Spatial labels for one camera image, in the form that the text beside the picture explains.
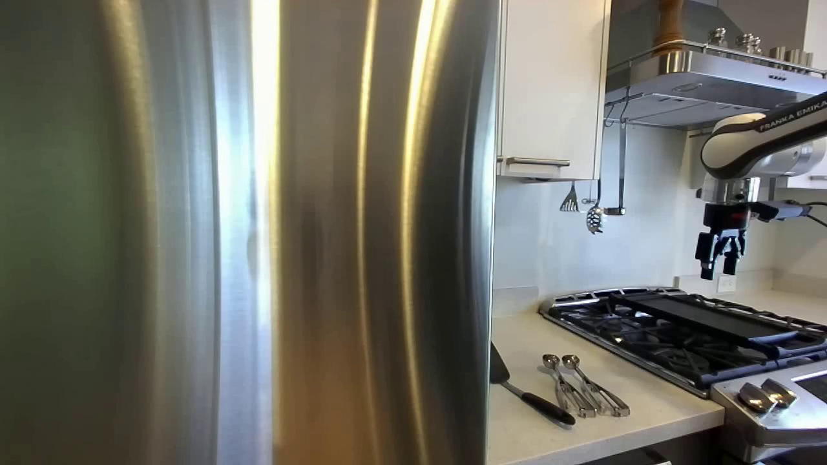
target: tongs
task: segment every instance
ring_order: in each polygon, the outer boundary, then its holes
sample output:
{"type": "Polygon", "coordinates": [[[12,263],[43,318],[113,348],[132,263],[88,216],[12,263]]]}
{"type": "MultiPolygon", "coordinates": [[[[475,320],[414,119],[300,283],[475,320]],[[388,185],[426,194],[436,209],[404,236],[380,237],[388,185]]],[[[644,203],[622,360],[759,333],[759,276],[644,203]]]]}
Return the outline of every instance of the tongs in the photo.
{"type": "Polygon", "coordinates": [[[546,419],[550,419],[555,423],[563,423],[563,427],[573,423],[573,415],[566,409],[557,409],[534,392],[524,392],[516,386],[512,386],[510,380],[512,380],[512,371],[510,371],[507,361],[499,356],[495,345],[490,343],[490,383],[494,386],[507,387],[521,402],[532,406],[537,414],[542,414],[546,419]]]}
{"type": "Polygon", "coordinates": [[[555,353],[542,353],[542,367],[550,374],[555,386],[555,398],[560,409],[573,411],[578,419],[596,415],[600,402],[594,402],[587,392],[575,391],[560,371],[560,356],[555,353]]]}
{"type": "Polygon", "coordinates": [[[630,409],[617,398],[612,395],[606,387],[592,383],[582,369],[578,369],[578,356],[575,353],[563,353],[563,365],[578,374],[578,380],[585,383],[585,387],[596,398],[604,401],[604,406],[609,409],[612,415],[628,415],[630,409]]]}

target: white countertop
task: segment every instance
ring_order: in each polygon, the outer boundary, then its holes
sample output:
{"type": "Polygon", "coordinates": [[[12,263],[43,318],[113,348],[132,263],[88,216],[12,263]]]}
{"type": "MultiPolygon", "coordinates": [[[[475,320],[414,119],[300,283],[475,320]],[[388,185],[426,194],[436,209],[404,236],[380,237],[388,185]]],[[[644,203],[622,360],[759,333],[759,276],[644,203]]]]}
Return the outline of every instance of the white countertop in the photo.
{"type": "MultiPolygon", "coordinates": [[[[784,293],[720,295],[773,312],[827,322],[827,303],[784,293]]],[[[553,383],[539,371],[542,353],[575,353],[582,369],[630,406],[630,415],[578,419],[573,429],[550,423],[503,387],[490,387],[495,463],[587,463],[647,445],[716,429],[720,406],[701,401],[609,352],[546,322],[532,305],[494,318],[494,343],[512,371],[512,386],[555,401],[553,383]]]]}

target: stovetop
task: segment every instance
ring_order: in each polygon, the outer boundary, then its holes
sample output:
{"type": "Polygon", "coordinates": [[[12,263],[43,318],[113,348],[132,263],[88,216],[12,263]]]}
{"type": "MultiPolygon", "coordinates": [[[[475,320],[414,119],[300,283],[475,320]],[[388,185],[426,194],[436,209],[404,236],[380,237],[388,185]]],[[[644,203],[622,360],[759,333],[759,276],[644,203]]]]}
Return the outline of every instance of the stovetop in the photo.
{"type": "Polygon", "coordinates": [[[827,325],[675,286],[566,295],[537,312],[701,398],[712,383],[827,360],[827,325]]]}

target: refrigerator door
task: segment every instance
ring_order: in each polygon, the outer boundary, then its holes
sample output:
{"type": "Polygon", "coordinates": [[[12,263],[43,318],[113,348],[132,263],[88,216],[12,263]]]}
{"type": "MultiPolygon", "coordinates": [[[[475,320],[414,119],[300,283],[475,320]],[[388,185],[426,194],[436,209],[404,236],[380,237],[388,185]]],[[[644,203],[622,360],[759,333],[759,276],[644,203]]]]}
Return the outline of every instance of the refrigerator door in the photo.
{"type": "Polygon", "coordinates": [[[268,463],[247,28],[0,3],[0,463],[268,463]]]}
{"type": "Polygon", "coordinates": [[[495,0],[280,4],[277,463],[484,463],[495,0]]]}

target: white cabinet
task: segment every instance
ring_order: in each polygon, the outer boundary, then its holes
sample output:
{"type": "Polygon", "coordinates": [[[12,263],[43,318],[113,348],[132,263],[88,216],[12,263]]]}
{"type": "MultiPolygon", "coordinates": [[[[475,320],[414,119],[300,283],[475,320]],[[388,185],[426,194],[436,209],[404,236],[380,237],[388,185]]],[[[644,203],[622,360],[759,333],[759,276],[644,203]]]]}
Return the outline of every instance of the white cabinet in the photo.
{"type": "Polygon", "coordinates": [[[609,0],[503,0],[499,176],[594,179],[609,0]]]}
{"type": "Polygon", "coordinates": [[[827,70],[827,3],[809,0],[805,4],[805,30],[803,30],[803,51],[811,51],[811,68],[827,70]]]}

